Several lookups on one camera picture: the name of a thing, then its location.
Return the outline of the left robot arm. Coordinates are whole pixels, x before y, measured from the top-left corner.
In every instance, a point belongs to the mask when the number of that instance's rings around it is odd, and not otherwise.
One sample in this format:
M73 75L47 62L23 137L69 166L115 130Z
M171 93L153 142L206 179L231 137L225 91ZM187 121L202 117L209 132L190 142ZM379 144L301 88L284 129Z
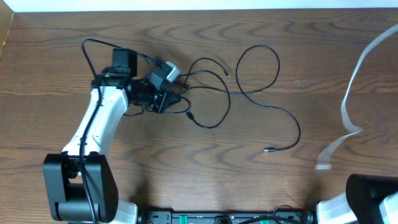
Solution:
M172 62L145 57L150 68L138 79L138 52L115 48L112 64L91 82L88 109L70 142L43 163L51 216L68 223L140 223L135 203L119 199L107 162L117 126L129 105L163 113L181 98L166 86L180 71Z

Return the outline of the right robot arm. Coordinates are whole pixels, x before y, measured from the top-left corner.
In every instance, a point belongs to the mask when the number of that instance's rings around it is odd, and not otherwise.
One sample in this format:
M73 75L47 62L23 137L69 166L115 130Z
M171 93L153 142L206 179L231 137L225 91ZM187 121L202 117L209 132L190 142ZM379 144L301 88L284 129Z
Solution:
M319 224L397 224L397 177L351 174L345 191L316 207Z

